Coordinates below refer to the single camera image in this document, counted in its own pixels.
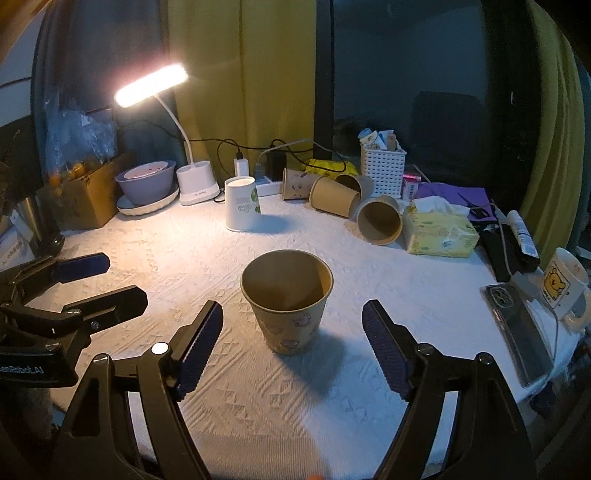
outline mug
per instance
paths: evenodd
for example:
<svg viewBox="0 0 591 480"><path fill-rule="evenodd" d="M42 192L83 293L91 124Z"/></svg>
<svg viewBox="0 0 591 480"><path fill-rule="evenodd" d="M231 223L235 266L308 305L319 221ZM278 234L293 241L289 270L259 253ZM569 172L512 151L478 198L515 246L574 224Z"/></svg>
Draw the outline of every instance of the mug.
<svg viewBox="0 0 591 480"><path fill-rule="evenodd" d="M581 262L564 248L557 248L542 281L542 295L558 319L564 319L572 332L578 332L591 320L591 291L589 276ZM583 295L585 310L581 317L573 314L574 303Z"/></svg>

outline purple cloth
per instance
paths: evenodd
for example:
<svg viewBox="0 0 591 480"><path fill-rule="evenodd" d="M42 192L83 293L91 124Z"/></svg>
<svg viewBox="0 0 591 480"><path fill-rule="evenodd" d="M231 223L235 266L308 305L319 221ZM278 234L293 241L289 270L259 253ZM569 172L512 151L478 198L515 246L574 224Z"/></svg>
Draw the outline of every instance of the purple cloth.
<svg viewBox="0 0 591 480"><path fill-rule="evenodd" d="M488 213L487 217L477 218L470 211L468 220L471 222L496 222L492 207L487 205L490 203L490 200L486 195L485 189L482 187L454 187L454 185L448 185L447 183L421 183L418 186L415 198L422 199L433 195L443 197L454 205L462 205L470 208L483 207Z"/></svg>

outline paper cup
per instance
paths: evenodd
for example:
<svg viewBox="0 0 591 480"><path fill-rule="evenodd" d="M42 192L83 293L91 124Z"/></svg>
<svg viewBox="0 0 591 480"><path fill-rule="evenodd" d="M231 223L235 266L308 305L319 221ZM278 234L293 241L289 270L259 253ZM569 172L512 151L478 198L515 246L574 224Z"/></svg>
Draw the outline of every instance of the paper cup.
<svg viewBox="0 0 591 480"><path fill-rule="evenodd" d="M402 217L397 210L395 199L380 195L359 209L357 226L369 243L388 245L394 242L402 231Z"/></svg>
<svg viewBox="0 0 591 480"><path fill-rule="evenodd" d="M335 181L341 185L345 185L361 195L361 201L367 200L374 192L374 181L367 175L351 175L349 173L341 173L336 176Z"/></svg>
<svg viewBox="0 0 591 480"><path fill-rule="evenodd" d="M310 205L312 205L312 208L334 213L345 218L350 218L353 215L360 201L359 192L328 177L320 177L316 180L310 191Z"/></svg>
<svg viewBox="0 0 591 480"><path fill-rule="evenodd" d="M316 337L333 288L329 266L299 250L276 250L248 264L240 287L271 350L296 355Z"/></svg>
<svg viewBox="0 0 591 480"><path fill-rule="evenodd" d="M310 190L320 175L307 171L283 169L283 200L306 199L310 196Z"/></svg>
<svg viewBox="0 0 591 480"><path fill-rule="evenodd" d="M253 230L261 218L261 206L253 177L234 177L225 183L226 228L232 232Z"/></svg>

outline white cup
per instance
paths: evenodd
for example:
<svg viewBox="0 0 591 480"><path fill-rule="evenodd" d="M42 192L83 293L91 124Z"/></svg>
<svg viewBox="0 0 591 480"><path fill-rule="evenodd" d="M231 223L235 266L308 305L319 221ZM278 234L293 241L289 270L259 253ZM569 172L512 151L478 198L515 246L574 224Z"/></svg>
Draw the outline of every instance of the white cup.
<svg viewBox="0 0 591 480"><path fill-rule="evenodd" d="M588 283L589 276L581 262L564 248L557 248L544 271L541 291L558 319L564 319L564 324L572 332L579 332L591 320ZM585 311L577 317L572 309L581 295L584 296Z"/></svg>
<svg viewBox="0 0 591 480"><path fill-rule="evenodd" d="M232 232L253 230L261 218L255 179L253 177L227 179L225 188L226 228Z"/></svg>

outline plastic bag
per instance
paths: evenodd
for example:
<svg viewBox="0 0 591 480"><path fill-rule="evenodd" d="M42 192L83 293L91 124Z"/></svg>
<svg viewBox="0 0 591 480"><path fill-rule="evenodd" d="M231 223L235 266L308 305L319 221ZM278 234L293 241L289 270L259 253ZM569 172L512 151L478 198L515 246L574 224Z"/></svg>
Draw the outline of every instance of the plastic bag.
<svg viewBox="0 0 591 480"><path fill-rule="evenodd" d="M348 173L350 175L359 175L357 172L357 168L351 162L346 162L345 171L339 171L343 169L343 162L341 161L332 161L332 160L316 160L312 158L308 160L308 165L306 167L306 172L308 173L316 173L318 175L324 175L325 177L336 178L337 175L341 173ZM323 168L330 168L331 170L335 171L327 171L322 170L321 168L315 167L323 167Z"/></svg>
<svg viewBox="0 0 591 480"><path fill-rule="evenodd" d="M45 105L45 170L50 183L71 178L73 170L86 171L80 165L88 157L94 156L102 164L117 155L114 122L97 121L79 109L60 110L59 106L59 95Z"/></svg>

